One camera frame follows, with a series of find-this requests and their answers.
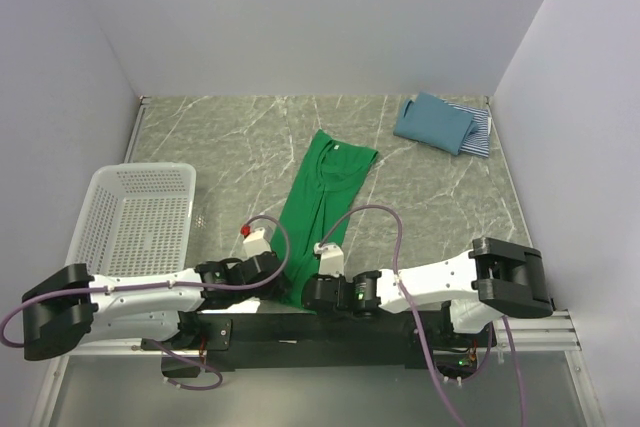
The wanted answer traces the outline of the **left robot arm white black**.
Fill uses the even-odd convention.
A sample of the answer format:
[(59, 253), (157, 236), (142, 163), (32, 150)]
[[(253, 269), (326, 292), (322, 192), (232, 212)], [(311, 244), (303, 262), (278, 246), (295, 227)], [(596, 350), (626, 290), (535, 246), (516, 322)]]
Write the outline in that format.
[(207, 335), (200, 312), (250, 298), (278, 300), (290, 289), (272, 251), (149, 277), (91, 275), (86, 265), (72, 264), (24, 294), (22, 349), (26, 360), (41, 361), (114, 339), (194, 348)]

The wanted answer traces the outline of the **blue white striped tank top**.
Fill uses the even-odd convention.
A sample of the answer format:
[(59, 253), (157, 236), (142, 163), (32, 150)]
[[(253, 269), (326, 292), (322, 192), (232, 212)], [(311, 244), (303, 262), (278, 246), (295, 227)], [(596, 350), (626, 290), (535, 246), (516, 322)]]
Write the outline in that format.
[(460, 152), (488, 158), (490, 155), (491, 117), (486, 109), (474, 108), (466, 105), (451, 103), (457, 110), (469, 113), (473, 117), (475, 127), (461, 144)]

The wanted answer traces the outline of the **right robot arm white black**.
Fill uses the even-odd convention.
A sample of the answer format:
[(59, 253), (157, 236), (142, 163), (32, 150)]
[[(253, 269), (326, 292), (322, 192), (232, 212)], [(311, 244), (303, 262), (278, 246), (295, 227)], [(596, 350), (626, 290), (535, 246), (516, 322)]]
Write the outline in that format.
[(542, 255), (532, 247), (484, 237), (473, 240), (471, 250), (441, 262), (365, 271), (351, 280), (344, 275), (344, 253), (337, 244), (316, 245), (314, 253), (320, 268), (303, 287), (305, 309), (400, 314), (439, 303), (446, 314), (439, 334), (452, 346), (503, 316), (540, 319), (554, 311)]

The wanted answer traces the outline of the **green tank top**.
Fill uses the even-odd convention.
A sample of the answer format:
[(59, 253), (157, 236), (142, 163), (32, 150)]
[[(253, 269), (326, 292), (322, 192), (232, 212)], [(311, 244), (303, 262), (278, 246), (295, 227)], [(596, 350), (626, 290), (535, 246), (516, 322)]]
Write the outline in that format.
[(325, 236), (338, 245), (344, 241), (347, 222), (330, 228), (351, 209), (377, 155), (373, 148), (338, 141), (322, 130), (314, 135), (279, 217), (290, 243), (281, 232), (271, 240), (280, 258), (289, 256), (284, 275), (291, 290), (283, 304), (303, 306), (302, 289), (319, 269), (314, 245)]

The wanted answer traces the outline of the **teal blue tank top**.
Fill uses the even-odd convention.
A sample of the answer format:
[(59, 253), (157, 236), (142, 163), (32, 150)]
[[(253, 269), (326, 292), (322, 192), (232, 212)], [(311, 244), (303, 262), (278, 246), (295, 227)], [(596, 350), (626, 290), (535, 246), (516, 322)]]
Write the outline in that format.
[(393, 134), (458, 155), (465, 140), (478, 128), (471, 113), (438, 97), (420, 93), (401, 105)]

